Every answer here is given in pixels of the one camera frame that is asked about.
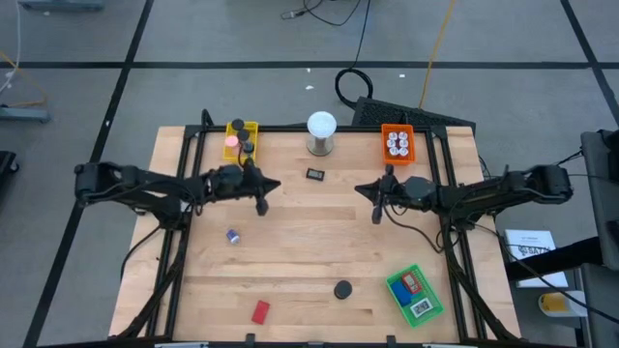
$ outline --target white lid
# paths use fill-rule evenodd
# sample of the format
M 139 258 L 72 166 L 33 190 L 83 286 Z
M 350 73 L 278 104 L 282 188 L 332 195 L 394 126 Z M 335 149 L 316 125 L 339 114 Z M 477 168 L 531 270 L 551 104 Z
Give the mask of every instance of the white lid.
M 317 111 L 308 119 L 308 131 L 317 138 L 327 138 L 336 131 L 336 118 L 327 111 Z

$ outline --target black round disc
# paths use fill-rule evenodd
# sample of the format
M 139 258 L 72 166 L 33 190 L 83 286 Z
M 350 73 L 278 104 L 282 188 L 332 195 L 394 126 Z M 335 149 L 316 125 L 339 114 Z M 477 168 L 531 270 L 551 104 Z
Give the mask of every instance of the black round disc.
M 232 129 L 235 131 L 240 131 L 245 127 L 245 122 L 241 119 L 235 119 L 232 121 Z
M 239 130 L 239 132 L 236 133 L 236 137 L 238 137 L 240 141 L 248 141 L 250 139 L 250 133 L 246 130 Z
M 334 293 L 338 299 L 343 300 L 352 294 L 352 285 L 348 280 L 340 280 Z

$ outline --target wooden plank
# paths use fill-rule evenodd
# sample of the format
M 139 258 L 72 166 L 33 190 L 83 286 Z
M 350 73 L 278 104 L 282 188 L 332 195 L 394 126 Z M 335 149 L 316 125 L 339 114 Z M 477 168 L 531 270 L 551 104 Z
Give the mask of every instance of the wooden plank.
M 151 170 L 175 173 L 182 133 L 182 128 L 160 129 Z M 449 136 L 457 180 L 482 180 L 470 129 L 449 129 Z M 174 338 L 238 341 L 255 333 L 259 341 L 384 342 L 387 334 L 395 334 L 398 342 L 457 341 L 444 255 L 386 217 L 380 225 L 371 224 L 370 202 L 354 191 L 355 185 L 373 182 L 384 171 L 380 135 L 337 133 L 334 152 L 325 158 L 311 155 L 305 140 L 303 133 L 259 135 L 258 165 L 265 176 L 282 181 L 267 197 L 266 217 L 257 216 L 255 201 L 244 199 L 205 206 L 202 216 L 194 218 Z M 202 171 L 225 164 L 222 143 L 222 133 L 208 134 Z M 422 135 L 416 136 L 415 146 L 417 162 L 396 169 L 402 180 L 430 178 Z M 306 179 L 308 167 L 324 170 L 325 181 Z M 438 231 L 432 213 L 409 211 L 396 218 L 432 239 Z M 494 227 L 490 220 L 483 224 Z M 139 217 L 133 243 L 155 225 L 152 217 Z M 238 246 L 225 238 L 228 228 L 239 231 Z M 519 334 L 496 238 L 476 230 L 469 240 L 480 293 Z M 128 263 L 111 334 L 122 331 L 150 296 L 161 245 L 162 234 Z M 446 308 L 417 330 L 406 324 L 384 283 L 413 263 L 420 265 Z M 353 284 L 353 294 L 344 301 L 333 295 L 341 279 Z M 271 304 L 263 326 L 251 322 L 259 300 Z M 470 327 L 469 311 L 467 321 Z

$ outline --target small black object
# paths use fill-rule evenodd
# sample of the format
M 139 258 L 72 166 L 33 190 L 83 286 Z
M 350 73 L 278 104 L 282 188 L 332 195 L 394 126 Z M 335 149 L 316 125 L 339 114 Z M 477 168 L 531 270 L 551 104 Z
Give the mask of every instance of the small black object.
M 325 180 L 325 172 L 322 170 L 308 168 L 308 172 L 306 173 L 306 178 L 317 180 L 317 181 L 323 181 Z
M 340 280 L 338 285 L 336 285 L 336 289 L 334 290 L 336 297 L 340 300 L 344 300 L 350 294 L 352 294 L 352 285 L 348 280 Z
M 251 141 L 246 141 L 243 143 L 243 152 L 248 155 L 253 152 L 253 143 Z
M 239 130 L 236 133 L 236 137 L 239 138 L 239 141 L 248 141 L 250 140 L 250 133 L 247 130 Z
M 232 121 L 232 129 L 235 131 L 240 131 L 245 127 L 245 122 L 241 119 L 235 119 Z

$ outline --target red object on tray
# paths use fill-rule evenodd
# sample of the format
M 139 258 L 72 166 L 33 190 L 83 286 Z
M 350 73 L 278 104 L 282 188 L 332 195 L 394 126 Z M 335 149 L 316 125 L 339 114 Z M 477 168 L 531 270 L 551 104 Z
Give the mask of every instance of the red object on tray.
M 411 294 L 417 294 L 422 291 L 422 284 L 419 282 L 412 272 L 406 272 L 402 275 L 402 282 L 408 288 Z

